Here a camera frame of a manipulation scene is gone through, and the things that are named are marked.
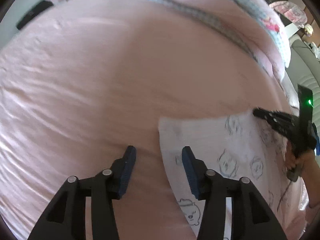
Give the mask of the person right hand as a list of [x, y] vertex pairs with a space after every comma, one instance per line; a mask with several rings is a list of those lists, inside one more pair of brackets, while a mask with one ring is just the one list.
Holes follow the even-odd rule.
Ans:
[[287, 143], [286, 153], [285, 153], [285, 165], [288, 169], [292, 169], [301, 165], [304, 169], [318, 169], [315, 153], [311, 149], [307, 149], [299, 157], [295, 157], [293, 154], [293, 148], [290, 142]]

